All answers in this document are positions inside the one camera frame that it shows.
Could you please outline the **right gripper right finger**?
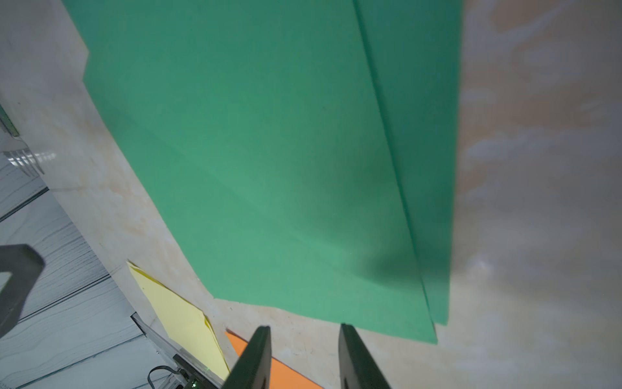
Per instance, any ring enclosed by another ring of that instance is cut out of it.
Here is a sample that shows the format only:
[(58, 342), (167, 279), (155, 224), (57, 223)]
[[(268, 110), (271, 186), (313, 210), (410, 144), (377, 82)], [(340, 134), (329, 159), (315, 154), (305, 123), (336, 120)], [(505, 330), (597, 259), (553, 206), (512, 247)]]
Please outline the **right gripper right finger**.
[(340, 326), (338, 352), (342, 388), (390, 388), (385, 376), (353, 325), (342, 324)]

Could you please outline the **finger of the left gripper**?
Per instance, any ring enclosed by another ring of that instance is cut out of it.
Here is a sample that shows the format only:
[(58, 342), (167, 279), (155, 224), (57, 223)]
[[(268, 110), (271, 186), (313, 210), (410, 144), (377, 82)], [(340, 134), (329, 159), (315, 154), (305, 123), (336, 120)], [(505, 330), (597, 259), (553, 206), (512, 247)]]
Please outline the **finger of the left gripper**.
[(44, 269), (44, 259), (31, 246), (1, 246), (1, 272), (10, 274), (1, 290), (1, 337), (18, 324), (28, 295)]

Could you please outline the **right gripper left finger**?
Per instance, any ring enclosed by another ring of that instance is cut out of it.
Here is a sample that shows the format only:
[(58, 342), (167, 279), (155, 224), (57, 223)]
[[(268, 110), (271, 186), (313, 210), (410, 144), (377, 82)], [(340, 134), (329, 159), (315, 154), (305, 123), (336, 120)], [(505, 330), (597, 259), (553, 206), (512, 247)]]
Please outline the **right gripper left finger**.
[(268, 389), (271, 376), (271, 329), (254, 332), (222, 389)]

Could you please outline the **yellow paper sheet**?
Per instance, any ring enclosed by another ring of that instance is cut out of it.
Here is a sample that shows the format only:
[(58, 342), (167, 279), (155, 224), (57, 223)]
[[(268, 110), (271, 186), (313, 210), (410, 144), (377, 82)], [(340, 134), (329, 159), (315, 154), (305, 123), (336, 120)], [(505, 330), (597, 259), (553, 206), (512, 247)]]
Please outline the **yellow paper sheet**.
[(129, 263), (128, 267), (168, 338), (217, 377), (227, 379), (230, 369), (207, 316), (133, 263)]

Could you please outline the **green paper sheet bottom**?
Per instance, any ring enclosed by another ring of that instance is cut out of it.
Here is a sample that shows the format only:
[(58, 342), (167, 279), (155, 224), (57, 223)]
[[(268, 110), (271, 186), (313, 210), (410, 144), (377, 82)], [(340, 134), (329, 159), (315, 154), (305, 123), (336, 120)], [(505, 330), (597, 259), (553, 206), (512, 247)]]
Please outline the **green paper sheet bottom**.
[(216, 298), (437, 340), (350, 1), (68, 1), (84, 83)]

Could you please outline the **green paper sheet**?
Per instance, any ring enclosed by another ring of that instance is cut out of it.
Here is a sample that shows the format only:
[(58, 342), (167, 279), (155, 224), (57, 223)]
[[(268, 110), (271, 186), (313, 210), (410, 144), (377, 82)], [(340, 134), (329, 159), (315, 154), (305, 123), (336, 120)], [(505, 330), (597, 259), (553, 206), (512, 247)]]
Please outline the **green paper sheet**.
[(84, 83), (216, 298), (437, 340), (350, 1), (68, 1)]
[(358, 1), (361, 36), (424, 284), (429, 314), (450, 307), (460, 1)]

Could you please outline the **green paper sheet top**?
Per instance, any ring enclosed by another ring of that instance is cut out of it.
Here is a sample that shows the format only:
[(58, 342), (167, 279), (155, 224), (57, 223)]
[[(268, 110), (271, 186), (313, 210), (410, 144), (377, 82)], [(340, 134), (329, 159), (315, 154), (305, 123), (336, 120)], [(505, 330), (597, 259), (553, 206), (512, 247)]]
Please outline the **green paper sheet top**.
[(460, 1), (358, 1), (361, 36), (424, 284), (429, 314), (450, 307)]

